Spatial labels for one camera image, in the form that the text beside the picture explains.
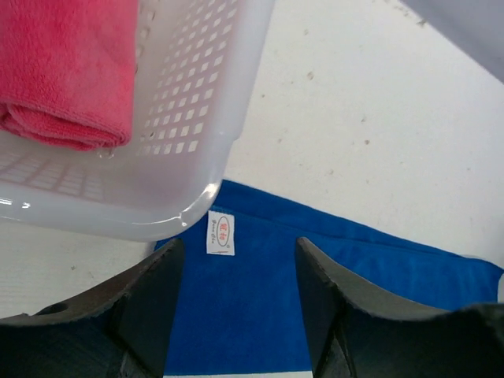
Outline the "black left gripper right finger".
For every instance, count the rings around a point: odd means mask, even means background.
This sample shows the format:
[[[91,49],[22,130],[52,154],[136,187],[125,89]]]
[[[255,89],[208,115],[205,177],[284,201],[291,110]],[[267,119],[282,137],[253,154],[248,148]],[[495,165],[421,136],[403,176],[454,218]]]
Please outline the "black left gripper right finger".
[[[295,247],[302,319],[315,377],[501,377],[503,305],[455,311],[387,291],[307,238]]]

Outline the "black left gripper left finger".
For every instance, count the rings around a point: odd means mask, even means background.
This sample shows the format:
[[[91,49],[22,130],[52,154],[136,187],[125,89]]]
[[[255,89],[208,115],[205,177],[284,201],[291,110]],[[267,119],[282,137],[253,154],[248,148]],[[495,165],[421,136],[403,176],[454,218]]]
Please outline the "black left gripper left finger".
[[[79,295],[3,318],[1,375],[162,377],[183,264],[174,239]]]

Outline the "pink microfiber towel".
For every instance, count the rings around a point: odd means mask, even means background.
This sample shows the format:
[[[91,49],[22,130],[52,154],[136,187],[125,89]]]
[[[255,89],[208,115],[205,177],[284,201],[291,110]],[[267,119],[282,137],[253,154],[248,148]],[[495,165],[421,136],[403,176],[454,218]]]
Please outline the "pink microfiber towel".
[[[135,1],[4,1],[1,128],[74,150],[132,137]]]

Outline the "blue microfiber towel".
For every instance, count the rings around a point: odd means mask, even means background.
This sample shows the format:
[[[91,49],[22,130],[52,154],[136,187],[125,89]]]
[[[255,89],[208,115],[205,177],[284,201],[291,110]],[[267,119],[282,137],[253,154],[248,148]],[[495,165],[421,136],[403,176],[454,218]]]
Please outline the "blue microfiber towel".
[[[402,297],[447,310],[496,302],[501,267],[465,258],[224,181],[182,233],[183,279],[168,376],[306,371],[295,272],[305,237],[349,270]]]

